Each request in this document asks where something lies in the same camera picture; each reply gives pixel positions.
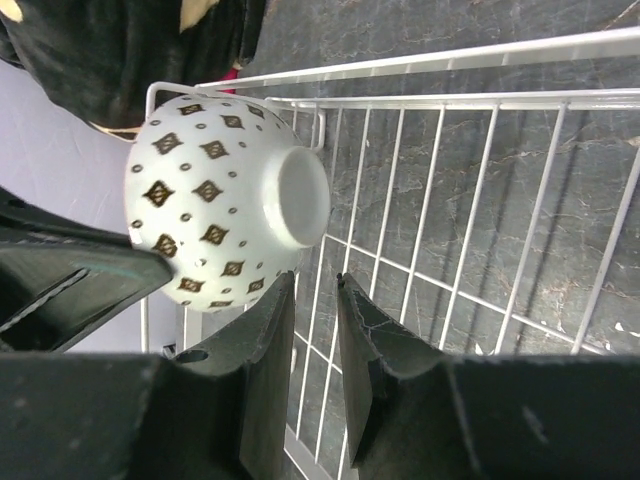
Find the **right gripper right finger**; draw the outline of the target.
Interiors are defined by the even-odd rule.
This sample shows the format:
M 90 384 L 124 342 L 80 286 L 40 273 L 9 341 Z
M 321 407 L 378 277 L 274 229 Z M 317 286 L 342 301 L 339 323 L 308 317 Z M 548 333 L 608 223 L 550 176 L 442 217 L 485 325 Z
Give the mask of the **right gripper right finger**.
M 399 383 L 430 370 L 445 354 L 378 307 L 349 273 L 337 275 L 337 304 L 349 464 L 358 468 Z

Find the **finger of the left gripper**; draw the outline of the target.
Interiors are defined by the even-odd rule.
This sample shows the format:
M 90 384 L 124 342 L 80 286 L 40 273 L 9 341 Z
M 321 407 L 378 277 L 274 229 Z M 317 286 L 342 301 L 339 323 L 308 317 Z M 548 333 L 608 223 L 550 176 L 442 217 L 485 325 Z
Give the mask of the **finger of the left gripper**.
M 66 351 L 173 277 L 158 254 L 1 192 L 1 350 Z

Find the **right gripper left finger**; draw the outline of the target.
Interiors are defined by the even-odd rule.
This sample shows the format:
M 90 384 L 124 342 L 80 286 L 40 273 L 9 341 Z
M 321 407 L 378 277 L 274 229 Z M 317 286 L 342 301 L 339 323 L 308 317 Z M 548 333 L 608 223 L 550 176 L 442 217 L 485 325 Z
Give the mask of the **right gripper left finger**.
M 276 479 L 284 456 L 295 323 L 295 279 L 277 277 L 247 311 L 178 354 L 205 378 L 188 412 L 195 424 L 179 445 L 181 479 Z

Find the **red patterned bowl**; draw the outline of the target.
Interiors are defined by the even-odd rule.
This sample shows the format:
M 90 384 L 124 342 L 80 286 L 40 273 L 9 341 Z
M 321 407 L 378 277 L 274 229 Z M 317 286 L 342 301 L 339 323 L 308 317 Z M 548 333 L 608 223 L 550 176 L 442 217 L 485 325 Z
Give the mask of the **red patterned bowl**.
M 186 94 L 158 107 L 124 183 L 136 248 L 170 265 L 164 293 L 199 312 L 257 300 L 324 235 L 330 188 L 318 156 L 266 106 Z

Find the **white wire dish rack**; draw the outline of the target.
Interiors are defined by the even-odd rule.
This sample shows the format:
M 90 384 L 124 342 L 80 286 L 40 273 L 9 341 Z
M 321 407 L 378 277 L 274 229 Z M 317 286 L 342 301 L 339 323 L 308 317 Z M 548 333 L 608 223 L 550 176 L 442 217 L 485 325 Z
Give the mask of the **white wire dish rack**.
M 284 475 L 352 479 L 335 277 L 449 353 L 639 350 L 639 30 L 202 83 L 320 155 L 327 234 L 296 276 Z

